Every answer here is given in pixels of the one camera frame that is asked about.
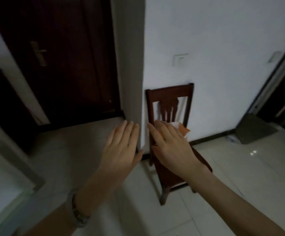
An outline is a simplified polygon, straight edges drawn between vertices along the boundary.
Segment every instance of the wooden chair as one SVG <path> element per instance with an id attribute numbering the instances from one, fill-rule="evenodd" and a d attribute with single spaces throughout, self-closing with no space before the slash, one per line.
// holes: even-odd
<path id="1" fill-rule="evenodd" d="M 189 113 L 192 104 L 193 90 L 194 90 L 193 83 L 190 83 L 188 85 L 180 85 L 180 86 L 173 86 L 173 87 L 153 89 L 153 90 L 147 89 L 146 97 L 147 97 L 149 123 L 154 125 L 154 111 L 152 103 L 159 102 L 162 121 L 174 122 L 179 103 L 178 98 L 187 97 L 186 110 L 183 120 L 183 125 L 187 127 Z M 151 134 L 149 135 L 149 138 L 150 138 L 149 164 L 150 166 L 152 166 L 153 163 L 155 164 L 156 172 L 158 174 L 162 186 L 162 194 L 159 199 L 160 205 L 164 205 L 170 192 L 186 187 L 188 186 L 188 184 L 182 178 L 173 174 L 170 170 L 168 170 L 159 162 L 159 160 L 156 158 L 156 156 L 152 151 L 152 146 L 155 145 L 155 141 Z M 206 162 L 206 160 L 194 148 L 192 148 L 192 150 L 195 156 L 200 160 L 200 162 L 205 164 L 208 167 L 208 169 L 212 172 L 212 168 Z"/>

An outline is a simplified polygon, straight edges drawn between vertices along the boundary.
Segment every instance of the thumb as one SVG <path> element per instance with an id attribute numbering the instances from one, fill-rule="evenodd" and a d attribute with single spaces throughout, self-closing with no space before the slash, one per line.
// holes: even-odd
<path id="1" fill-rule="evenodd" d="M 133 168 L 138 164 L 138 162 L 140 162 L 140 160 L 142 159 L 142 155 L 143 155 L 143 150 L 140 150 L 133 159 Z"/>
<path id="2" fill-rule="evenodd" d="M 162 163 L 164 162 L 164 156 L 160 151 L 160 148 L 157 146 L 153 146 L 152 147 L 153 153 L 155 154 L 155 156 L 158 158 L 158 160 Z"/>

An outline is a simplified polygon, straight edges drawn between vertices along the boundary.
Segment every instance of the person's left arm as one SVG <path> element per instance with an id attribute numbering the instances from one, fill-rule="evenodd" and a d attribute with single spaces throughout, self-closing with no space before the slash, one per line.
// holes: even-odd
<path id="1" fill-rule="evenodd" d="M 109 134 L 97 171 L 74 196 L 74 204 L 83 216 L 91 213 L 119 186 L 142 158 L 135 155 L 139 125 L 124 121 Z M 70 236 L 77 229 L 62 204 L 24 236 Z"/>

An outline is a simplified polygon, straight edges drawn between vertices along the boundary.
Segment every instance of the watch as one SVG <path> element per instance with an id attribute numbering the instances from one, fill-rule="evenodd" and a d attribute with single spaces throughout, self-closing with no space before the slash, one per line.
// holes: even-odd
<path id="1" fill-rule="evenodd" d="M 87 225 L 90 216 L 84 216 L 76 209 L 74 197 L 77 191 L 78 188 L 74 188 L 68 193 L 65 207 L 72 223 L 74 223 L 77 228 L 83 228 Z"/>

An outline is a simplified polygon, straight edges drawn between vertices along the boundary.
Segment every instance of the door handle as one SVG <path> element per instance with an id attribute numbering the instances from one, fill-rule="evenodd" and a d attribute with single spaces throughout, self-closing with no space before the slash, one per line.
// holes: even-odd
<path id="1" fill-rule="evenodd" d="M 38 61 L 40 63 L 40 66 L 43 66 L 43 67 L 47 66 L 47 63 L 46 63 L 44 56 L 43 56 L 43 53 L 45 53 L 46 50 L 40 50 L 38 42 L 36 42 L 34 40 L 30 41 L 30 44 L 32 46 L 34 54 L 36 55 L 36 58 L 38 59 Z"/>

